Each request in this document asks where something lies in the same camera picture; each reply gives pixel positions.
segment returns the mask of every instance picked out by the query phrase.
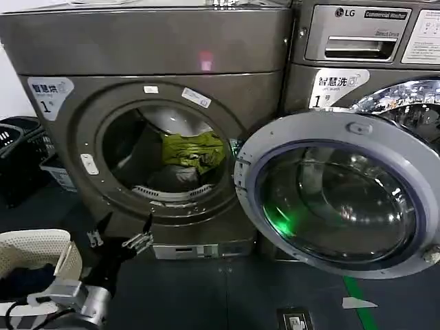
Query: washer door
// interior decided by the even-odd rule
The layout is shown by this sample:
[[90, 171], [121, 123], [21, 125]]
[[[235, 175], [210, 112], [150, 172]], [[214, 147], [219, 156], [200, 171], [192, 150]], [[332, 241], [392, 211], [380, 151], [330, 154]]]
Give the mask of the washer door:
[[244, 129], [216, 100], [136, 78], [81, 110], [68, 132], [76, 175], [115, 209], [184, 226], [230, 206], [234, 142]]
[[374, 115], [308, 112], [259, 129], [235, 164], [236, 193], [274, 245], [358, 278], [430, 266], [439, 222], [440, 157]]

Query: plastic crate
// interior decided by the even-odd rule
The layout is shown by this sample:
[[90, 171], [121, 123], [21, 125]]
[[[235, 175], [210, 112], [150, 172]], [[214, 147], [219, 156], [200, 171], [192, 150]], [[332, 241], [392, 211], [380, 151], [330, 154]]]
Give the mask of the plastic crate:
[[63, 163], [59, 160], [57, 154], [50, 155], [41, 164], [43, 171], [50, 173], [52, 177], [67, 191], [76, 192], [76, 187], [70, 179], [69, 173], [64, 168]]
[[0, 121], [0, 200], [6, 207], [19, 205], [49, 181], [39, 167], [49, 155], [45, 136], [36, 118]]

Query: robotic claw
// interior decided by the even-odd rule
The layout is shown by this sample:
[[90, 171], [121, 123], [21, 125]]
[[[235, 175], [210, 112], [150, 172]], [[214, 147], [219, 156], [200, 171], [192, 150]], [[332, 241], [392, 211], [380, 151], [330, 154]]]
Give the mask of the robotic claw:
[[97, 230], [88, 233], [89, 238], [95, 238], [91, 240], [91, 246], [100, 253], [102, 258], [86, 278], [83, 280], [56, 278], [45, 291], [27, 297], [29, 305], [54, 301], [62, 309], [57, 314], [49, 316], [45, 324], [40, 324], [38, 329], [42, 329], [43, 325], [49, 322], [51, 329], [54, 327], [56, 329], [100, 329], [105, 323], [110, 300], [116, 293], [118, 272], [122, 263], [142, 253], [153, 243], [153, 236], [150, 232], [152, 216], [145, 223], [143, 233], [129, 240], [111, 238], [103, 241], [99, 232], [103, 232], [110, 218], [111, 214], [107, 215], [98, 224]]

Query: black basket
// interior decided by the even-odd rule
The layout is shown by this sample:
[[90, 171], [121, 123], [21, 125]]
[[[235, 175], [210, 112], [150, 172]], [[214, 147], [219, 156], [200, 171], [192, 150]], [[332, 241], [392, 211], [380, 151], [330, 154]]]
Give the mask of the black basket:
[[19, 205], [50, 176], [39, 164], [49, 155], [47, 136], [36, 118], [0, 121], [0, 199], [8, 208]]

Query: white wall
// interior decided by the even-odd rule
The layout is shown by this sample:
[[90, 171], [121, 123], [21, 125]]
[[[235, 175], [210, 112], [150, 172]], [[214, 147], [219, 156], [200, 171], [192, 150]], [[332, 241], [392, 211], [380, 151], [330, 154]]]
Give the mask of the white wall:
[[[64, 2], [65, 0], [0, 0], [0, 12]], [[35, 116], [35, 111], [2, 47], [0, 47], [0, 104], [0, 119], [10, 116]]]

